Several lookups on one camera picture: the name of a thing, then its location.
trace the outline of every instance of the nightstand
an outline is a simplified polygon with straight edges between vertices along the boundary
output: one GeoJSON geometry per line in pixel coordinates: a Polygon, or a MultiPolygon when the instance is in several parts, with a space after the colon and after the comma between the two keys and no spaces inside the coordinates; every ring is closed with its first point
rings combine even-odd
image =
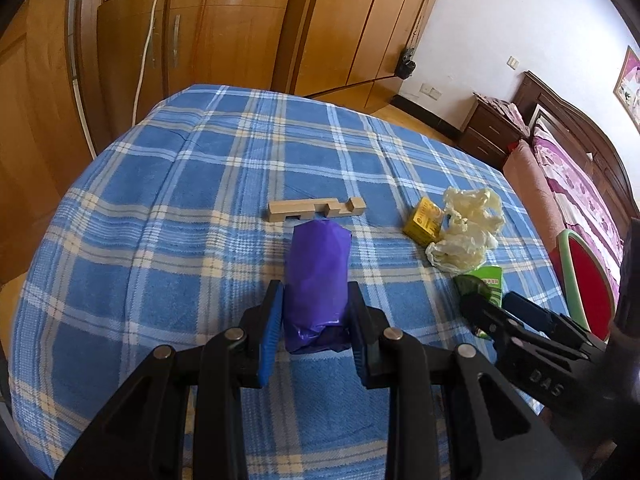
{"type": "Polygon", "coordinates": [[[526,134],[497,109],[476,97],[466,121],[458,147],[496,170],[502,170],[509,155],[508,146],[526,134]]]}

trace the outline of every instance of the framed picture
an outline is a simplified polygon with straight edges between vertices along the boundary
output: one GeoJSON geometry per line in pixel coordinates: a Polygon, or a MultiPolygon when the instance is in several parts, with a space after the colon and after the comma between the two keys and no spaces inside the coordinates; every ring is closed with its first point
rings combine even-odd
{"type": "Polygon", "coordinates": [[[640,132],[640,60],[631,47],[626,50],[625,63],[613,93],[640,132]]]}

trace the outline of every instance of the silver screw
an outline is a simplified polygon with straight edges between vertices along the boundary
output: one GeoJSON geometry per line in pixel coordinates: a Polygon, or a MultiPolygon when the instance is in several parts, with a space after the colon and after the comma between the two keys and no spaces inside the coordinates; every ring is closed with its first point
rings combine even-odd
{"type": "Polygon", "coordinates": [[[388,326],[385,328],[383,335],[391,341],[400,341],[402,339],[402,330],[395,326],[388,326]]]}
{"type": "Polygon", "coordinates": [[[240,341],[244,337],[244,330],[237,326],[229,328],[225,332],[225,337],[229,339],[229,341],[240,341]]]}
{"type": "Polygon", "coordinates": [[[462,357],[466,357],[467,359],[471,359],[476,356],[476,348],[473,345],[462,344],[458,347],[458,353],[462,357]]]}
{"type": "Polygon", "coordinates": [[[172,352],[169,345],[160,345],[154,348],[154,357],[156,359],[167,359],[172,352]]]}

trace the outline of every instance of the plaid blanket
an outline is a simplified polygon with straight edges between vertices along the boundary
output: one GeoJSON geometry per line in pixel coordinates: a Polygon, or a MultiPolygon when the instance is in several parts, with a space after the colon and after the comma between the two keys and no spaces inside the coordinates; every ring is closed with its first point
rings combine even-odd
{"type": "MultiPolygon", "coordinates": [[[[34,257],[10,364],[28,456],[53,475],[153,347],[204,344],[283,279],[298,221],[265,222],[269,200],[363,197],[364,215],[337,221],[353,234],[350,279],[367,304],[424,343],[490,354],[465,327],[451,278],[401,233],[421,196],[442,205],[449,186],[500,194],[507,223],[489,263],[506,289],[566,313],[520,200],[465,153],[273,92],[193,86],[161,102],[69,189],[34,257]]],[[[361,387],[350,351],[280,348],[268,387],[242,400],[252,478],[382,478],[388,393],[361,387]]]]}

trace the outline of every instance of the yellow box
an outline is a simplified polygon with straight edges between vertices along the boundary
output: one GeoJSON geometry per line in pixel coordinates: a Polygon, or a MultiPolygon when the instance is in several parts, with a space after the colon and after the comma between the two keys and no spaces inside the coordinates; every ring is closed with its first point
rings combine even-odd
{"type": "Polygon", "coordinates": [[[442,209],[424,196],[409,216],[402,232],[414,242],[426,247],[431,242],[438,241],[443,216],[442,209]]]}

